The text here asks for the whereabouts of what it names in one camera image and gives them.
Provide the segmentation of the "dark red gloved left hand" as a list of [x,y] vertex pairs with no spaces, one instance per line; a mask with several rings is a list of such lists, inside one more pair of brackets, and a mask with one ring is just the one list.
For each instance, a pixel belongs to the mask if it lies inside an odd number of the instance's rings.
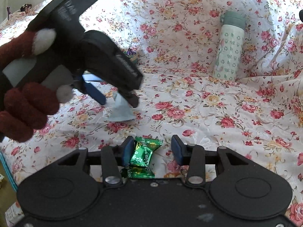
[[25,31],[1,46],[1,133],[17,142],[26,142],[35,130],[44,128],[48,116],[73,97],[71,73],[55,68],[42,83],[19,81],[35,64],[35,57],[54,43],[56,31]]

